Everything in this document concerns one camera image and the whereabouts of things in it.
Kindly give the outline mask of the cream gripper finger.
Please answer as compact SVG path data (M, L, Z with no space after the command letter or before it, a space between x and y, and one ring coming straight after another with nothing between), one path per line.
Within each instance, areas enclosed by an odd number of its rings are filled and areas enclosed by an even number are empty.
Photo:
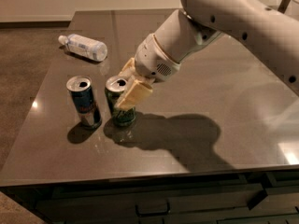
M130 78L124 93L114 106L119 110L128 111L152 94L152 86L137 78Z
M135 75L135 59L130 58L128 62L124 65L122 70L119 72L119 75L121 77L125 77L126 79L129 79L130 77L133 77Z

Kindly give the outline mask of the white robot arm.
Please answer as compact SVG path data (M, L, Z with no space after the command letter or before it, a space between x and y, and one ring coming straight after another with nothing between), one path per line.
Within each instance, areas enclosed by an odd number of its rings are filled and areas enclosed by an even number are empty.
M291 90L299 91L299 20L259 0L180 0L122 68L128 87L115 106L129 110L173 76L183 61L225 33L239 41Z

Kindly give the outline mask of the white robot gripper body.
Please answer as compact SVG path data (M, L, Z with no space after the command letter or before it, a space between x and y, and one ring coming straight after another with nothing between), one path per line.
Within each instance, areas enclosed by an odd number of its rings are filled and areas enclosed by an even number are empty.
M138 46L136 72L155 82L165 82L179 71L185 59L220 35L221 32L198 24L177 9Z

